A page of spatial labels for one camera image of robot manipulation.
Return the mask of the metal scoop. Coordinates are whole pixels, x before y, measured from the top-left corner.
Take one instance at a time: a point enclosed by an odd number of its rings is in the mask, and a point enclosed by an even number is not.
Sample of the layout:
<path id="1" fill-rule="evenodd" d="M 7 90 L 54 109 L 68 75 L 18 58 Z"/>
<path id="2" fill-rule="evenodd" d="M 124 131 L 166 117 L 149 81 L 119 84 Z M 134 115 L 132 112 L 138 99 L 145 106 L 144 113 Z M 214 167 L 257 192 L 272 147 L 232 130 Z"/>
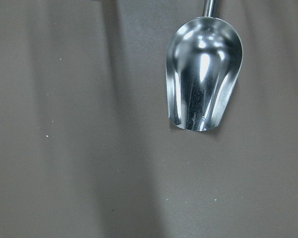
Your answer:
<path id="1" fill-rule="evenodd" d="M 243 61 L 237 31 L 217 17 L 219 1 L 183 24 L 166 54 L 168 118 L 177 127 L 207 131 L 220 125 Z"/>

